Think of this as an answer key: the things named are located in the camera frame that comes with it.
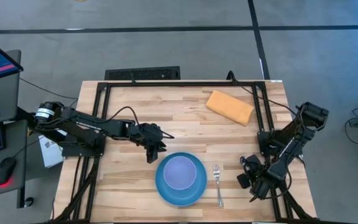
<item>wooden table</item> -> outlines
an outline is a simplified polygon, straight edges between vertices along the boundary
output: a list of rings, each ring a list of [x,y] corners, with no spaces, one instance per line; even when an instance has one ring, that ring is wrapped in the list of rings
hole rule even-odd
[[[92,113],[97,84],[96,81],[83,82],[76,108],[78,111]],[[288,105],[282,82],[266,81],[266,86],[270,100]],[[243,172],[239,158],[251,154],[259,155],[256,137],[259,129],[255,111],[246,127],[213,113],[205,107],[213,90],[254,104],[252,95],[236,86],[112,88],[107,117],[123,106],[131,106],[137,113],[139,122],[156,123],[164,131],[174,135],[175,139],[164,139],[168,151],[159,153],[158,160],[152,164],[146,163],[145,150],[142,147],[136,147],[128,141],[108,139],[105,155],[99,165],[91,222],[275,220],[272,201],[256,200],[249,203],[252,198],[249,189],[242,189],[236,179],[237,175]],[[98,116],[103,106],[103,95],[104,93],[101,96]],[[260,100],[260,106],[266,122],[263,100]],[[291,115],[285,108],[272,103],[270,107],[276,128],[283,128],[291,121]],[[133,119],[133,115],[129,110],[123,110],[116,118]],[[202,198],[189,207],[169,205],[155,188],[154,177],[158,164],[165,156],[174,152],[194,154],[203,161],[208,173],[208,188]],[[73,157],[63,163],[55,197],[56,215],[60,214],[70,201],[76,162],[77,158]],[[224,208],[218,207],[216,182],[213,178],[215,164],[221,168],[220,184]],[[294,160],[290,165],[290,172],[293,177],[290,192],[305,211],[315,217],[313,200],[302,163]],[[85,202],[86,200],[83,200],[81,204],[80,218],[85,215]],[[285,217],[282,198],[279,199],[279,203],[281,214]]]

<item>fork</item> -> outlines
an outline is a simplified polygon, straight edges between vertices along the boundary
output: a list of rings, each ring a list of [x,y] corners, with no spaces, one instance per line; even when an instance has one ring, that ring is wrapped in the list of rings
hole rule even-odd
[[[219,170],[219,166],[215,165],[214,166],[214,177],[216,179],[216,186],[218,187],[218,203],[219,203],[219,207],[223,207],[221,189],[219,188],[219,176],[220,176],[220,173],[221,173],[221,171]]]

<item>plate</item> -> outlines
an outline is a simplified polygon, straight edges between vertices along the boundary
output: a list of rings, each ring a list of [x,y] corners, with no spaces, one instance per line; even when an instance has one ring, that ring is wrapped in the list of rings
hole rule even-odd
[[[164,178],[165,166],[171,159],[176,157],[185,157],[189,159],[194,164],[196,169],[194,181],[192,181],[192,178],[190,178],[193,183],[183,190],[172,188],[167,184]],[[157,171],[155,173],[155,185],[157,187],[158,193],[168,203],[179,207],[189,206],[197,202],[198,199],[200,199],[201,196],[204,194],[204,191],[207,186],[206,170],[204,165],[197,157],[186,152],[177,152],[167,156],[165,159],[162,160],[160,165],[158,165]]]

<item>black desk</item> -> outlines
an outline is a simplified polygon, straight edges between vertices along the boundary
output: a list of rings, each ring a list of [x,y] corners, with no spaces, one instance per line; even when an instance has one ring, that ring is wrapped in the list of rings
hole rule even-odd
[[[22,52],[20,50],[10,50],[6,53],[17,63],[21,62]],[[18,95],[18,73],[0,78],[0,122],[8,121],[16,117]]]
[[[27,144],[27,121],[16,121],[5,125],[6,148],[0,151],[0,162],[6,157],[13,156],[18,150]],[[16,155],[16,166],[8,183],[0,186],[0,194],[11,190],[19,189],[18,196],[23,193],[25,184],[25,156],[27,149],[23,149]]]

